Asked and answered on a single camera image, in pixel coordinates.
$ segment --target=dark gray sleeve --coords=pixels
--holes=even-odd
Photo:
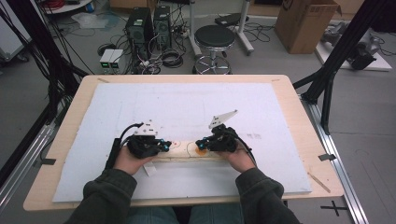
[[[85,185],[83,201],[65,223],[124,223],[136,185],[121,170],[104,170]]]
[[[257,168],[245,171],[235,180],[247,224],[300,223],[282,201],[283,186]]]

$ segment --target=stool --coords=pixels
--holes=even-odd
[[[231,74],[230,64],[222,57],[216,56],[217,51],[222,51],[224,57],[224,50],[229,49],[235,41],[233,31],[226,27],[219,25],[207,25],[199,28],[195,32],[195,43],[204,49],[210,51],[209,56],[199,58],[192,72],[194,74]]]

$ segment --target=cardboard box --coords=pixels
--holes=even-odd
[[[290,54],[310,54],[339,8],[333,0],[284,0],[275,31]]]
[[[156,6],[156,0],[110,0],[111,8],[127,12],[134,7],[149,7],[152,13]]]

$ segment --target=computer tower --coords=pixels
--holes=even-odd
[[[171,33],[171,9],[168,6],[157,6],[154,11],[154,32],[156,37],[157,49],[172,48]]]
[[[148,7],[135,7],[125,25],[131,47],[147,60],[154,47],[154,30]]]

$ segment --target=gray floor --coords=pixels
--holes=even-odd
[[[109,28],[103,30],[75,30],[70,20],[60,18],[64,26],[75,30],[66,36],[84,62],[96,73],[101,73],[97,48],[110,41],[113,35],[122,35],[125,21],[118,17],[102,15],[110,19]],[[213,23],[216,16],[197,20],[197,26]],[[251,18],[249,22],[273,25],[275,19]],[[315,54],[288,54],[274,30],[265,31],[270,42],[254,41],[255,51],[247,56],[241,44],[227,51],[227,60],[234,74],[284,74],[292,82],[315,71],[321,64]],[[381,34],[384,49],[396,51],[396,36]],[[184,64],[178,69],[164,68],[161,74],[191,74],[193,55],[188,41]],[[84,69],[76,55],[74,63]],[[384,57],[396,66],[395,56]],[[13,61],[0,68],[0,166],[22,140],[47,103],[48,82],[39,73],[34,62]],[[307,87],[297,90],[306,91]],[[351,71],[341,69],[333,88],[330,131],[341,155],[348,176],[356,190],[364,212],[371,223],[396,223],[396,72]],[[37,167],[33,167],[23,180],[16,194],[0,215],[0,223],[62,223],[72,211],[25,212],[22,204],[32,185]],[[302,223],[352,223],[347,210],[321,209],[321,206],[346,207],[343,198],[320,200],[292,200],[289,207]]]

